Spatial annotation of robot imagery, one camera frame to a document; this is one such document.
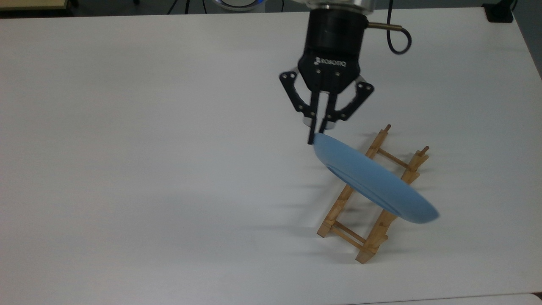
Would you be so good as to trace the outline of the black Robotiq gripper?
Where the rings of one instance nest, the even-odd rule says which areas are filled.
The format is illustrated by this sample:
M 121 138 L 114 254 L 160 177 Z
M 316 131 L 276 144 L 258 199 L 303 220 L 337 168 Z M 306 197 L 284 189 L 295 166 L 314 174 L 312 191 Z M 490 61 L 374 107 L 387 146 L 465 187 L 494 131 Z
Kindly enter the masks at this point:
M 374 92 L 374 86 L 359 76 L 359 55 L 367 25 L 367 17 L 358 12 L 340 9 L 312 10 L 304 52 L 298 61 L 299 71 L 286 71 L 279 75 L 294 110 L 303 114 L 303 122 L 310 128 L 308 145 L 314 142 L 320 92 L 328 92 L 328 100 L 319 133 L 333 129 L 337 120 L 348 120 Z M 309 104 L 301 99 L 294 86 L 299 75 L 302 75 L 310 90 Z M 354 80 L 356 95 L 347 106 L 336 110 L 339 93 Z

